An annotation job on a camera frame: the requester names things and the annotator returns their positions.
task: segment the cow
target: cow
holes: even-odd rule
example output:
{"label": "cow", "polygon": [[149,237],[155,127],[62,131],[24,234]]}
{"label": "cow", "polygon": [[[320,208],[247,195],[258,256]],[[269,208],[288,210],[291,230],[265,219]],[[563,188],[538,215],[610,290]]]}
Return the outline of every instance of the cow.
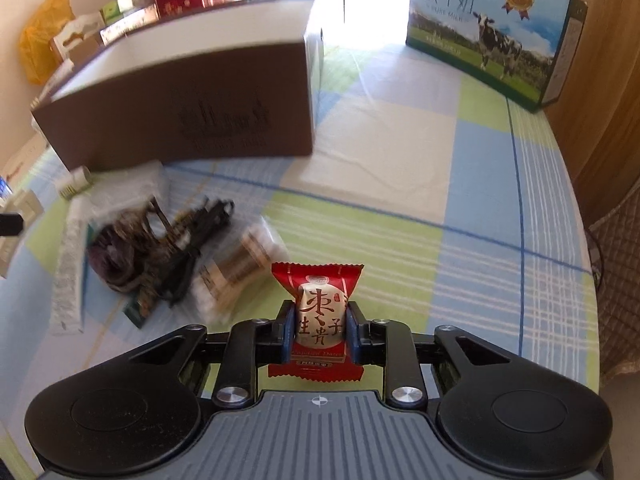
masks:
{"label": "cow", "polygon": [[485,14],[474,12],[474,16],[478,20],[478,46],[480,47],[480,54],[482,54],[480,68],[486,70],[486,64],[489,63],[491,53],[497,50],[504,54],[504,69],[500,79],[503,79],[505,75],[513,76],[516,63],[522,53],[522,44],[511,36],[493,28],[492,23],[495,23],[495,20]]}

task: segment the plaid tablecloth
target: plaid tablecloth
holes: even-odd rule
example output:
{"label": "plaid tablecloth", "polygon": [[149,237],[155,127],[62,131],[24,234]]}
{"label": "plaid tablecloth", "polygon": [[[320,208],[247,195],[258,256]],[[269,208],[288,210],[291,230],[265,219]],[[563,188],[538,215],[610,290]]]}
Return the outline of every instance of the plaid tablecloth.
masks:
{"label": "plaid tablecloth", "polygon": [[[369,319],[414,332],[455,324],[596,389],[595,294],[582,221],[545,116],[401,44],[327,47],[311,158],[196,161],[165,168],[171,213],[203,195],[236,202],[241,226],[267,216],[292,259],[363,263],[353,299]],[[48,384],[197,321],[188,304],[160,306],[142,330],[124,299],[88,273],[84,333],[47,333],[66,203],[48,151],[25,186],[47,211],[0,283],[0,453],[21,478],[40,465],[23,428]],[[273,317],[287,297],[251,286],[232,322]],[[228,327],[211,327],[226,330]],[[261,387],[369,388],[268,380]]]}

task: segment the wood panel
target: wood panel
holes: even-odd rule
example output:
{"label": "wood panel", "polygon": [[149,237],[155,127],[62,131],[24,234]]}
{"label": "wood panel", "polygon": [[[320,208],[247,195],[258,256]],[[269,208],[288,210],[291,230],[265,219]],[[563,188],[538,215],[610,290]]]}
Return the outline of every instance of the wood panel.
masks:
{"label": "wood panel", "polygon": [[588,225],[640,176],[640,0],[585,1],[574,63],[546,116]]}

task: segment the yellow plastic bag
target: yellow plastic bag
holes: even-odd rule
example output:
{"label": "yellow plastic bag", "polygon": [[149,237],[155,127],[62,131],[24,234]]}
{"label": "yellow plastic bag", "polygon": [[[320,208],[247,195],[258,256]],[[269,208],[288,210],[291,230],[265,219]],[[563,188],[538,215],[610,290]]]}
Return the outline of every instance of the yellow plastic bag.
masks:
{"label": "yellow plastic bag", "polygon": [[20,33],[20,63],[29,82],[42,85],[58,67],[49,41],[75,16],[69,0],[44,0]]}

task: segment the brown quilted fabric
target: brown quilted fabric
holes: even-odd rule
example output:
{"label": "brown quilted fabric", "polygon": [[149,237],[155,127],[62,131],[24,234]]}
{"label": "brown quilted fabric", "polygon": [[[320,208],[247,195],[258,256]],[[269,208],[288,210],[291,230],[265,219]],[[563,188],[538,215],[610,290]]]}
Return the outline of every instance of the brown quilted fabric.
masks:
{"label": "brown quilted fabric", "polygon": [[640,187],[594,226],[604,256],[598,294],[603,383],[640,370]]}

